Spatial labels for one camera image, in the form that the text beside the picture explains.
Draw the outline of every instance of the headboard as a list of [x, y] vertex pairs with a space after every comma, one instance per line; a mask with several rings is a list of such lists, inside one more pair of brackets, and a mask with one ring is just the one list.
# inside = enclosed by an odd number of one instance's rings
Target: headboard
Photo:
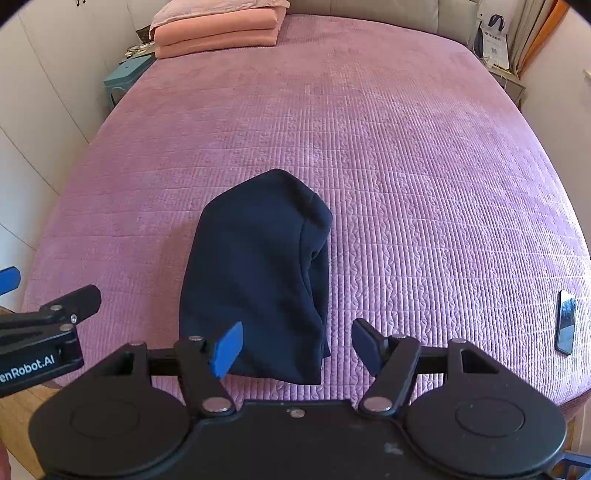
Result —
[[468, 44], [478, 0], [290, 0], [291, 14], [334, 15], [413, 28]]

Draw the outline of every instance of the folded pink towel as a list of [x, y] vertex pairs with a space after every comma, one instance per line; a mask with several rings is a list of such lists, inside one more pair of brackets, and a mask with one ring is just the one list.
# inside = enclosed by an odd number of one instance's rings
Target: folded pink towel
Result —
[[150, 27], [150, 36], [154, 38], [156, 28], [183, 18], [203, 17], [261, 7], [289, 8], [290, 3], [287, 0], [171, 0], [154, 16]]
[[282, 7], [250, 8], [237, 12], [177, 20], [158, 27], [154, 31], [154, 41], [156, 45], [165, 46], [223, 33], [272, 30], [277, 26], [277, 9], [280, 8]]
[[272, 47], [277, 43], [277, 35], [285, 18], [286, 9], [277, 9], [277, 26], [267, 30], [246, 30], [222, 33], [210, 37], [185, 40], [172, 45], [156, 46], [156, 58], [167, 59], [200, 51], [219, 50], [235, 47]]

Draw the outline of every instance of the smartphone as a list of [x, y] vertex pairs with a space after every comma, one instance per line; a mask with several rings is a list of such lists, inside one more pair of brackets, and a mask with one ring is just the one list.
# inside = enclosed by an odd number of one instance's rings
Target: smartphone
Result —
[[554, 347], [565, 355], [573, 353], [574, 321], [577, 301], [574, 295], [560, 290], [558, 297], [558, 321], [556, 322], [556, 342]]

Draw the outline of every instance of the quilted bed cover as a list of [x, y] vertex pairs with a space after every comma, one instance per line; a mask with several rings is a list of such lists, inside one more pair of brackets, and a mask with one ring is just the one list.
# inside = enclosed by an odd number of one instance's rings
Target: quilted bed cover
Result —
[[[60, 197], [24, 308], [96, 284], [86, 367], [132, 340], [171, 347], [203, 207], [271, 168], [334, 214], [332, 356], [321, 385], [228, 377], [238, 401], [359, 400], [357, 317], [424, 345], [466, 338], [558, 404], [591, 388], [589, 253], [542, 146], [465, 47], [375, 22], [288, 15], [276, 47], [156, 61]], [[562, 288], [578, 302], [570, 357], [554, 350]]]

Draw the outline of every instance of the white wardrobe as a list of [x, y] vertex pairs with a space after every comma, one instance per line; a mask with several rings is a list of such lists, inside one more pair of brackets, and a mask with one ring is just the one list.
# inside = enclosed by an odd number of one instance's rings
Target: white wardrobe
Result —
[[0, 28], [0, 270], [21, 287], [76, 162], [108, 114], [102, 81], [166, 0], [33, 0]]

